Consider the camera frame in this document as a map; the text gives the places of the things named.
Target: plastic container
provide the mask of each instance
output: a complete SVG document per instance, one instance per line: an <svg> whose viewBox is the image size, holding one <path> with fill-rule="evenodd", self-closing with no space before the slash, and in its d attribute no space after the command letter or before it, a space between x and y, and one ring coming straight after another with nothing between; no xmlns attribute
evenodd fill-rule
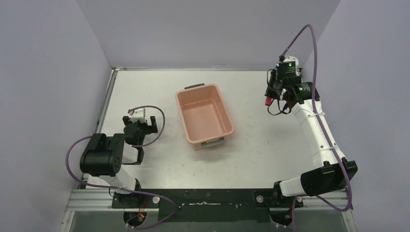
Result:
<svg viewBox="0 0 410 232"><path fill-rule="evenodd" d="M235 131L217 85L185 87L175 99L185 137L194 150L222 144Z"/></svg>

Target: white table surface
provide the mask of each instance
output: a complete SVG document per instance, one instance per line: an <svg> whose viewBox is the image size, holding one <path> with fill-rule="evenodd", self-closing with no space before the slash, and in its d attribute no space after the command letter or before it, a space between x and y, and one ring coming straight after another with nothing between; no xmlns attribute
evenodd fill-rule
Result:
<svg viewBox="0 0 410 232"><path fill-rule="evenodd" d="M186 86L217 84L235 126L227 142L193 151L185 139L175 93ZM166 116L158 141L144 147L141 165L123 165L144 189L272 188L276 181L313 168L308 142L293 114L271 116L264 105L266 72L119 71L102 133L122 133L122 117L141 105L160 107ZM159 129L160 112L155 116ZM146 136L145 143L157 134ZM107 184L90 177L89 183Z"/></svg>

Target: bolt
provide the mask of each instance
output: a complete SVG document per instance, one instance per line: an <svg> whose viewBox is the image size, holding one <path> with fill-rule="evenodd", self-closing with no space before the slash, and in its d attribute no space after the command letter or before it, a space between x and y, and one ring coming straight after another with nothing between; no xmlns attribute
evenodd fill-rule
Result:
<svg viewBox="0 0 410 232"><path fill-rule="evenodd" d="M262 195L259 195L259 196L256 197L256 201L259 202L259 203L262 203L262 202L264 202L264 197Z"/></svg>
<svg viewBox="0 0 410 232"><path fill-rule="evenodd" d="M152 202L154 204L158 204L158 202L160 202L160 198L155 196L155 197L152 198Z"/></svg>

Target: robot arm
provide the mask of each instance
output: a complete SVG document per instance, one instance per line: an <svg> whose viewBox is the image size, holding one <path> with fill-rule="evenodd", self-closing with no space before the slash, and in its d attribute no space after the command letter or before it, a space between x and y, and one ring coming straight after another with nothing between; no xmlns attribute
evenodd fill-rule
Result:
<svg viewBox="0 0 410 232"><path fill-rule="evenodd" d="M151 126L147 124L145 109L129 112L129 116L123 117L123 122L123 134L118 133L110 137L103 133L92 135L81 156L80 169L83 173L96 176L111 186L137 190L140 188L138 180L132 178L121 165L141 164L144 150L132 145L142 145L147 134L157 133L157 124L154 116L151 116ZM115 192L130 194L120 189L116 189Z"/></svg>
<svg viewBox="0 0 410 232"><path fill-rule="evenodd" d="M265 104L270 106L271 99L286 101L281 113L289 108L298 119L308 140L315 169L298 177L276 182L274 191L279 197L315 196L344 188L346 182L332 149L336 150L337 155L342 160L349 179L357 172L355 161L347 161L330 133L318 92L313 90L311 82L301 82L302 77L298 72L298 63L295 60L297 61L293 57L282 58L281 62L276 64L276 68L271 72L271 78L268 81ZM312 99L312 91L315 91L315 99ZM315 101L318 109L317 114L314 113L312 101ZM329 135L331 146L325 138L317 116L320 117Z"/></svg>
<svg viewBox="0 0 410 232"><path fill-rule="evenodd" d="M313 112L312 99L304 100L302 104L296 103L292 108L292 112L298 119L307 138L315 169L298 177L281 181L279 186L282 195L285 197L298 195L315 196L340 190L346 186L340 165L331 149L336 149L349 179L357 172L355 161L347 161L345 155L337 146L324 118L320 101L316 101L316 107L319 109L318 115L325 126L333 146L329 146L319 126L316 114Z"/></svg>

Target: gray wall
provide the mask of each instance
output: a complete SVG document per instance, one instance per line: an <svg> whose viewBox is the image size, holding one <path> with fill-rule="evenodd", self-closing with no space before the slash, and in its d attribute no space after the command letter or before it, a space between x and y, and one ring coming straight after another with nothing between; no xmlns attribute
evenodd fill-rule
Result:
<svg viewBox="0 0 410 232"><path fill-rule="evenodd" d="M110 66L75 0L1 1L0 31L0 231L57 231Z"/></svg>
<svg viewBox="0 0 410 232"><path fill-rule="evenodd" d="M409 12L408 0L342 0L318 42L318 91L359 167L353 215L363 232L410 229Z"/></svg>
<svg viewBox="0 0 410 232"><path fill-rule="evenodd" d="M340 0L77 0L113 67L272 67L297 31L318 36ZM303 64L309 34L293 48Z"/></svg>

